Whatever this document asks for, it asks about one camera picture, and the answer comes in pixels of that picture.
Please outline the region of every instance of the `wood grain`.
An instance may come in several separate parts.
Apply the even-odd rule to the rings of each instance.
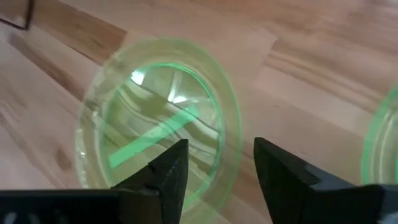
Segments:
[[[36,26],[98,64],[120,48],[126,35],[126,31],[57,0],[35,1],[34,10]]]
[[[27,0],[2,0],[0,2],[0,18],[15,21],[24,15],[27,9]]]
[[[40,0],[29,32],[0,25],[0,188],[78,187],[74,124],[100,66],[178,37],[222,64],[243,119],[239,175],[212,222],[271,223],[254,137],[360,184],[369,122],[398,78],[397,17],[394,0]]]

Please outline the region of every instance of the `green glass bowl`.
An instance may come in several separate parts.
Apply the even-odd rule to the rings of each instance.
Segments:
[[[363,184],[398,184],[398,86],[380,104],[364,142]]]
[[[241,158],[231,85],[212,57],[184,40],[122,49],[85,97],[76,132],[80,182],[115,186],[179,139],[190,142],[182,223],[203,223],[228,196]]]

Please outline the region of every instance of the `wooden floor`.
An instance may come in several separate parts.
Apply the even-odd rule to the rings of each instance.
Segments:
[[[20,22],[24,0],[0,1]],[[398,78],[396,0],[38,0],[31,30],[0,24],[0,188],[80,187],[74,130],[117,49],[179,37],[226,69],[244,152],[215,223],[271,223],[252,144],[262,136],[354,184],[378,104]]]

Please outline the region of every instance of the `uranium glass dish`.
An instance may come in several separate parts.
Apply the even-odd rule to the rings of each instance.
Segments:
[[[229,194],[241,135],[238,104],[220,65],[186,41],[147,40],[116,53],[86,94],[77,172],[84,187],[109,188],[188,139],[182,223],[203,223]]]
[[[398,184],[398,87],[381,103],[364,142],[364,184]]]

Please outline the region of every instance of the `glass plate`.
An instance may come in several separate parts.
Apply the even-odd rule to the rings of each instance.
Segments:
[[[398,184],[398,87],[381,103],[364,142],[364,184]]]
[[[241,117],[223,69],[183,40],[121,50],[86,94],[76,132],[77,169],[87,188],[109,188],[179,139],[190,163],[182,223],[203,223],[236,177]]]

